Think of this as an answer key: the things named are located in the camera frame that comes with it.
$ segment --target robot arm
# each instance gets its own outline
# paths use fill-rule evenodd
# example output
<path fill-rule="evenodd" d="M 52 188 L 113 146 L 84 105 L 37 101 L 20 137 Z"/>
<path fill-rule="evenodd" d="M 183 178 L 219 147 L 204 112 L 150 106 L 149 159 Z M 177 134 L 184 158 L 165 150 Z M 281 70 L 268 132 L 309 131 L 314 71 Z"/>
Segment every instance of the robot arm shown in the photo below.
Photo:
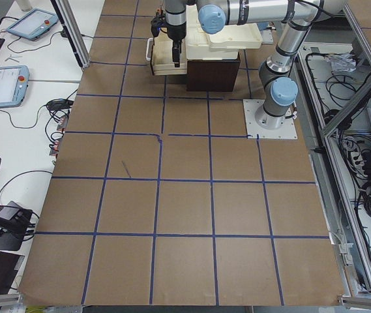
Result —
<path fill-rule="evenodd" d="M 348 0 L 165 0 L 166 27 L 173 40 L 173 60 L 179 62 L 186 36 L 186 5 L 197 4 L 201 28 L 209 34 L 225 25 L 282 20 L 287 22 L 275 52 L 260 66 L 259 75 L 267 98 L 256 113 L 264 128 L 276 129 L 295 101 L 297 85 L 288 78 L 294 57 L 312 23 L 340 12 Z"/>

